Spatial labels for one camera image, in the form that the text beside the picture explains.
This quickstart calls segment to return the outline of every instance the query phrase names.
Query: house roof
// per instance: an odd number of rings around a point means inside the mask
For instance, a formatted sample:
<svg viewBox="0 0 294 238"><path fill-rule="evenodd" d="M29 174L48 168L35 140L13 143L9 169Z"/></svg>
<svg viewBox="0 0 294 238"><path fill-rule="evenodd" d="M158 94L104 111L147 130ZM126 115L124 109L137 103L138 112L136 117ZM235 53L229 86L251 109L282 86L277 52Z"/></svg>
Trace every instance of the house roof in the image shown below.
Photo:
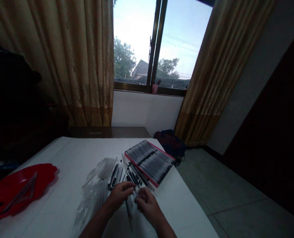
<svg viewBox="0 0 294 238"><path fill-rule="evenodd" d="M140 60L136 68L134 69L133 73L131 74L131 78L134 78L136 75L147 76L147 73L148 73L148 63L143 60Z"/></svg>

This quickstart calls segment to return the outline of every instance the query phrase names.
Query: hand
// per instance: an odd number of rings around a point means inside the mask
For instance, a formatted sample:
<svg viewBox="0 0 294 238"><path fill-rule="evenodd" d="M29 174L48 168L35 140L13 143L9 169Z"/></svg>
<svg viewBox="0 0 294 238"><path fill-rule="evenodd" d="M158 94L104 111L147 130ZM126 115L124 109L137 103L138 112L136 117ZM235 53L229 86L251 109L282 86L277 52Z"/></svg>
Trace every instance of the hand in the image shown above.
<svg viewBox="0 0 294 238"><path fill-rule="evenodd" d="M136 187L136 184L129 181L115 185L103 205L110 216L112 216L120 208L129 195L133 194L134 187Z"/></svg>
<svg viewBox="0 0 294 238"><path fill-rule="evenodd" d="M135 203L137 203L138 210L144 214L155 230L167 223L156 198L148 188L143 187L139 190Z"/></svg>

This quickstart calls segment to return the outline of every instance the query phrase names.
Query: window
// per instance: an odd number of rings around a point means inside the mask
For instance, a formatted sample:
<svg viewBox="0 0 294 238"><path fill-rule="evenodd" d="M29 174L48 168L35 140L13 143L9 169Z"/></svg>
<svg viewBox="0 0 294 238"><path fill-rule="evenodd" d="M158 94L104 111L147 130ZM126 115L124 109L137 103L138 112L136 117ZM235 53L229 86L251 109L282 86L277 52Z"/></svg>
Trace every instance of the window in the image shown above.
<svg viewBox="0 0 294 238"><path fill-rule="evenodd" d="M197 0L114 0L114 88L184 95L212 7Z"/></svg>

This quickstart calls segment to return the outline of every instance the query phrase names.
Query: dark door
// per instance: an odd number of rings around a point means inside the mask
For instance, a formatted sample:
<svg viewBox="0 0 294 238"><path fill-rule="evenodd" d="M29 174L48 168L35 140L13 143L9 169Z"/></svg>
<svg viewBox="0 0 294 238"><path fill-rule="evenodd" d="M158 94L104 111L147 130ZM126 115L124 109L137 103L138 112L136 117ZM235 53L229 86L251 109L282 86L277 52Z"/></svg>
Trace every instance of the dark door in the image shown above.
<svg viewBox="0 0 294 238"><path fill-rule="evenodd" d="M294 214L294 40L222 162Z"/></svg>

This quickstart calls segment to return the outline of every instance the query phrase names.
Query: glass pane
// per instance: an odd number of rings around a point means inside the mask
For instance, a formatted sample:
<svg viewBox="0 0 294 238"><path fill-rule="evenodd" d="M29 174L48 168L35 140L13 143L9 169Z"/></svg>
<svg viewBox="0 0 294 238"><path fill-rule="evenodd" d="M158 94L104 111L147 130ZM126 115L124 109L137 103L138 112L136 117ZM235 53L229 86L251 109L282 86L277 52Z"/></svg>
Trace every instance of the glass pane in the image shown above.
<svg viewBox="0 0 294 238"><path fill-rule="evenodd" d="M115 82L146 85L156 0L114 0Z"/></svg>
<svg viewBox="0 0 294 238"><path fill-rule="evenodd" d="M212 7L196 0L168 0L155 83L185 89L190 83Z"/></svg>

